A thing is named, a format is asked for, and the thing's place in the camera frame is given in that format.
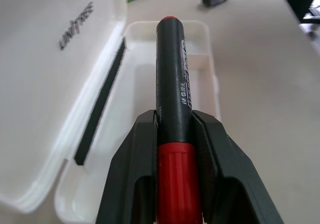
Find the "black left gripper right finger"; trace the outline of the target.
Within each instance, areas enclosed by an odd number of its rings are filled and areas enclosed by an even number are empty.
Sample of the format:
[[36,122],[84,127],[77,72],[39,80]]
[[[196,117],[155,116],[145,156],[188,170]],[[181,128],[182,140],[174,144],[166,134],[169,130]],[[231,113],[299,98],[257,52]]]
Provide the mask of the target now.
[[193,112],[205,223],[282,223],[250,158],[215,117]]

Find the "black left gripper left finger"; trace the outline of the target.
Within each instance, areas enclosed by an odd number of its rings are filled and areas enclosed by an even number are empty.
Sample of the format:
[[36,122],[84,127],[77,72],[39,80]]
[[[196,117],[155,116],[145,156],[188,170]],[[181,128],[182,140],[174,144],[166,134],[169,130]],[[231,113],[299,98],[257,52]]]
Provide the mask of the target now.
[[157,126],[153,110],[138,116],[111,160],[96,223],[156,220]]

